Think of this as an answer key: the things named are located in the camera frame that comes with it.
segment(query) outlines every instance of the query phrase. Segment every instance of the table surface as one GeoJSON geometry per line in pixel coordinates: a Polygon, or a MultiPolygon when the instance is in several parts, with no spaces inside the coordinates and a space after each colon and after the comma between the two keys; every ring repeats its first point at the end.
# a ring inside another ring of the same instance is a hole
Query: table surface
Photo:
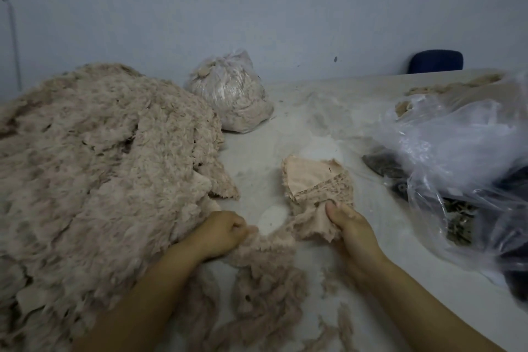
{"type": "MultiPolygon", "coordinates": [[[[406,90],[463,82],[486,72],[490,70],[303,81],[266,87],[275,103],[272,118],[253,132],[225,135],[221,160],[239,187],[241,198],[221,201],[222,208],[237,211],[249,223],[269,232],[289,213],[281,183],[281,160],[292,153],[313,159],[336,158],[349,169],[354,180],[355,207],[373,226],[386,255],[477,331],[507,351],[525,351],[528,312],[516,304],[507,289],[493,285],[479,273],[440,260],[422,246],[411,228],[408,206],[394,199],[381,179],[360,160],[368,150],[365,136],[369,128],[406,90]]],[[[284,350],[300,350],[301,340],[317,336],[318,315],[335,324],[342,301],[351,307],[354,340],[361,352],[408,350],[375,301],[348,289],[323,298],[321,270],[332,267],[333,262],[329,247],[301,244],[296,264],[307,271],[310,296],[303,305],[303,321],[295,329],[296,341],[284,350]]],[[[232,318],[229,294],[236,270],[221,262],[212,263],[211,269],[222,292],[219,322],[225,322],[232,318]]],[[[160,350],[181,350],[181,342],[174,324],[170,324],[160,350]]],[[[328,350],[340,350],[339,343],[334,342],[328,350]]]]}

